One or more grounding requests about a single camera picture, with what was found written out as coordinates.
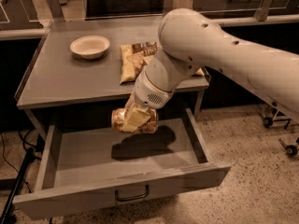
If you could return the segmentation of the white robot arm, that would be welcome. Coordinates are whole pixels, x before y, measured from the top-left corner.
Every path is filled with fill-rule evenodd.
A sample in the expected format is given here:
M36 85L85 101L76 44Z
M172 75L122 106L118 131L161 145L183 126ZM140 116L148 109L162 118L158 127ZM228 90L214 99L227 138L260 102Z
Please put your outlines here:
M181 81L206 66L299 122L299 55L232 36L187 8L162 18L158 38L162 47L137 77L126 108L164 107Z

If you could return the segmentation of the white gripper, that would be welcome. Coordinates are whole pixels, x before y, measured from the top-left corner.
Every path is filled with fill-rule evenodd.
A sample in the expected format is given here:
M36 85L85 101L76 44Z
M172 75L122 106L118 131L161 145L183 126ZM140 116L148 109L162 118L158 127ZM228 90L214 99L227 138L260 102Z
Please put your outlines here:
M161 91L156 88L142 71L135 81L134 91L130 94L125 108L136 102L139 105L160 109L172 98L172 92ZM133 133L150 119L150 113L138 107L130 108L122 125L124 132Z

